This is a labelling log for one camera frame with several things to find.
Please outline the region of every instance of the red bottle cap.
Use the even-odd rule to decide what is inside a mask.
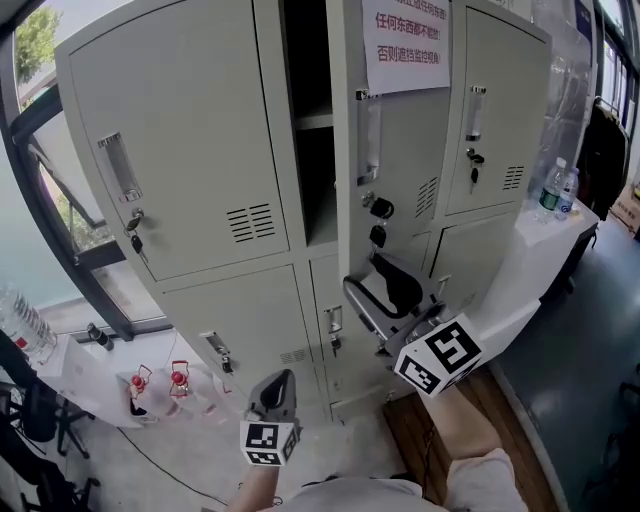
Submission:
[[[182,372],[173,372],[171,380],[176,386],[184,386],[187,383],[187,377]]]

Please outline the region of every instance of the water bottle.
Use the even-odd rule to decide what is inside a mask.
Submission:
[[[556,219],[558,220],[565,220],[569,213],[571,213],[571,207],[573,206],[573,201],[576,198],[578,186],[580,185],[578,176],[580,176],[580,171],[577,167],[572,167],[571,170],[565,174],[564,185],[562,186],[555,211]]]
[[[540,200],[538,201],[538,210],[535,215],[536,220],[541,224],[546,224],[553,216],[564,184],[564,169],[566,166],[567,162],[563,158],[558,157],[556,159],[556,165],[551,168],[547,175],[544,187],[542,188],[542,194],[540,194]]]
[[[0,328],[29,357],[45,364],[58,337],[12,285],[0,285]]]

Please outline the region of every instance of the white sleeve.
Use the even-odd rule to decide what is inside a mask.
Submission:
[[[498,448],[484,457],[451,463],[445,508],[452,512],[527,512],[509,456]]]

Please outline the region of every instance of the gray floor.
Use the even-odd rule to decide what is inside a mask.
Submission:
[[[239,447],[237,421],[218,424],[211,418],[171,420],[127,435],[151,459],[196,490],[228,501],[249,466]],[[70,448],[66,458],[55,444],[45,449],[65,473],[80,485],[88,476],[102,483],[90,502],[93,510],[111,512],[221,512],[223,506],[184,488],[153,467],[113,426],[83,419],[80,435],[91,458],[85,461]],[[346,425],[305,428],[301,442],[281,471],[278,495],[285,498],[303,484],[333,473],[389,477],[404,466],[381,416],[363,416]],[[0,459],[0,496],[17,512],[19,493],[37,503],[35,488],[22,481]]]
[[[640,243],[601,225],[576,290],[544,305],[497,362],[536,425],[574,512],[621,425],[618,386],[640,362]]]

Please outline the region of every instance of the cardboard box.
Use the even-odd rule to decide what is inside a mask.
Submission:
[[[640,240],[640,201],[634,194],[634,186],[627,185],[610,210],[611,214],[629,230],[631,236]]]

